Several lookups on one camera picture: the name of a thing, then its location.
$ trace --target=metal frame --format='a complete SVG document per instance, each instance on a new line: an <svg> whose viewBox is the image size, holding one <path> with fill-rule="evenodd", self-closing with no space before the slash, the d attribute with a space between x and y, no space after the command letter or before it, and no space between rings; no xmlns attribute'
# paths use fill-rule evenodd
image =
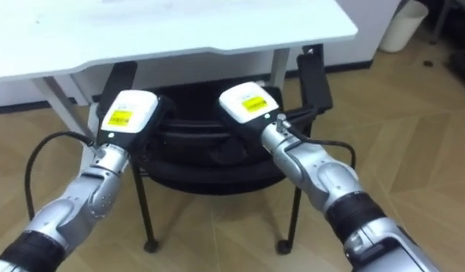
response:
<svg viewBox="0 0 465 272"><path fill-rule="evenodd" d="M33 79L33 84L41 91L52 109L70 130L94 138L89 127L81 119L69 98L64 94L62 87L57 83L56 78L49 76Z"/></svg>

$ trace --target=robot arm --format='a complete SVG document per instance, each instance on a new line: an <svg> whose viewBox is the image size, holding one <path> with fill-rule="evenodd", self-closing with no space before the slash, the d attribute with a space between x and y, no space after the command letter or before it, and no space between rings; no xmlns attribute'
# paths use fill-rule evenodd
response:
<svg viewBox="0 0 465 272"><path fill-rule="evenodd" d="M420 247L361 187L354 169L299 137L275 101L254 83L219 98L226 124L260 141L276 166L321 211L341 241L353 271L438 271Z"/></svg>
<svg viewBox="0 0 465 272"><path fill-rule="evenodd" d="M104 117L94 162L42 208L0 255L0 272L54 272L111 210L129 154L144 145L168 109L148 91L122 91Z"/></svg>

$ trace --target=chair leg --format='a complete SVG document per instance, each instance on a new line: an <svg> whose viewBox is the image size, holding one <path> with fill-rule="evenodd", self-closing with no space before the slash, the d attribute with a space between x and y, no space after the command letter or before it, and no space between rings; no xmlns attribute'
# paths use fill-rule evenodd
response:
<svg viewBox="0 0 465 272"><path fill-rule="evenodd" d="M140 202L141 217L143 218L143 225L147 234L147 242L144 244L144 250L148 253L155 253L158 250L158 241L153 235L153 227L151 225L150 211L148 210L147 194L144 191L143 178L140 174L140 167L136 163L132 163L132 168L138 201Z"/></svg>
<svg viewBox="0 0 465 272"><path fill-rule="evenodd" d="M277 242L277 253L287 255L291 253L294 243L294 235L296 234L296 224L298 223L299 204L301 203L301 190L296 187L294 189L293 210L291 212L290 230L287 234L287 240Z"/></svg>

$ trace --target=chair caster wheel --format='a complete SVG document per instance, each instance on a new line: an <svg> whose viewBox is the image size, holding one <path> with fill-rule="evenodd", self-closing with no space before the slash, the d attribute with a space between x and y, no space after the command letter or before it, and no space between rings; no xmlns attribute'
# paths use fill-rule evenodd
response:
<svg viewBox="0 0 465 272"><path fill-rule="evenodd" d="M291 253L291 245L288 240L280 240L277 242L276 250L279 255L288 255Z"/></svg>
<svg viewBox="0 0 465 272"><path fill-rule="evenodd" d="M144 246L143 246L143 249L148 252L148 253L155 253L158 251L158 241L156 240L153 240L153 241L147 241Z"/></svg>

